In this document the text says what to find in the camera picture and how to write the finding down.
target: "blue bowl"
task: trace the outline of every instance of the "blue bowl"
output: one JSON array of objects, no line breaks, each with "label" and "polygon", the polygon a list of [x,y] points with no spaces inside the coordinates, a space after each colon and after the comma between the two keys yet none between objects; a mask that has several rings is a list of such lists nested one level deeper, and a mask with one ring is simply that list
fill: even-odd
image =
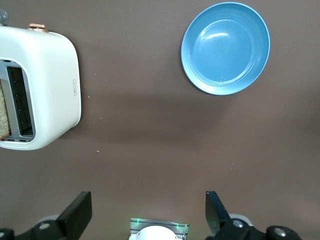
[{"label": "blue bowl", "polygon": [[181,60],[190,81],[214,95],[237,93],[266,66],[270,36],[262,17],[238,2],[223,2],[201,12],[189,25]]}]

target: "bread slice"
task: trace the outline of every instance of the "bread slice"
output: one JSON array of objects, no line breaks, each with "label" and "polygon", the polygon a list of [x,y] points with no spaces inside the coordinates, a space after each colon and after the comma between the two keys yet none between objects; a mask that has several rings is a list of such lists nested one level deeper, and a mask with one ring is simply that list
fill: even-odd
[{"label": "bread slice", "polygon": [[10,135],[10,125],[5,103],[4,92],[0,82],[0,140]]}]

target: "brown table surface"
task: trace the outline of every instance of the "brown table surface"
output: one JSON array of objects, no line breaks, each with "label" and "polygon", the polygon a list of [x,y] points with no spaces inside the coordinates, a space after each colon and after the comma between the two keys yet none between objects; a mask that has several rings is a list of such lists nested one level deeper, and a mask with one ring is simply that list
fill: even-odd
[{"label": "brown table surface", "polygon": [[218,2],[1,1],[11,27],[44,23],[73,42],[82,94],[80,123],[52,144],[0,149],[1,227],[22,233],[91,191],[83,240],[127,240],[131,218],[190,224],[202,240],[215,190],[261,231],[319,239],[320,1],[243,1],[271,51],[258,80],[228,96],[198,90],[180,58],[190,22]]}]

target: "toaster slot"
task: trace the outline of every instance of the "toaster slot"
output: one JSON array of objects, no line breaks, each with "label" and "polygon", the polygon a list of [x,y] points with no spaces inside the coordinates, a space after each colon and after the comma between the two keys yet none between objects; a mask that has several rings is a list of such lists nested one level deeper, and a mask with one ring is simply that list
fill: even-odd
[{"label": "toaster slot", "polygon": [[11,134],[4,141],[30,142],[34,136],[34,121],[24,70],[15,62],[0,63],[0,77]]},{"label": "toaster slot", "polygon": [[7,67],[21,136],[33,136],[24,76],[20,67]]}]

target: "toaster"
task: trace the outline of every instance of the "toaster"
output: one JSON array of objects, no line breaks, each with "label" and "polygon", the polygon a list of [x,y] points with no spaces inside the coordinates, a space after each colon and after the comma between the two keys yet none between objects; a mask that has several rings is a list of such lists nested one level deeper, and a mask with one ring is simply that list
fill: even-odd
[{"label": "toaster", "polygon": [[0,147],[40,149],[78,124],[78,57],[65,36],[0,25],[0,81],[10,130]]}]

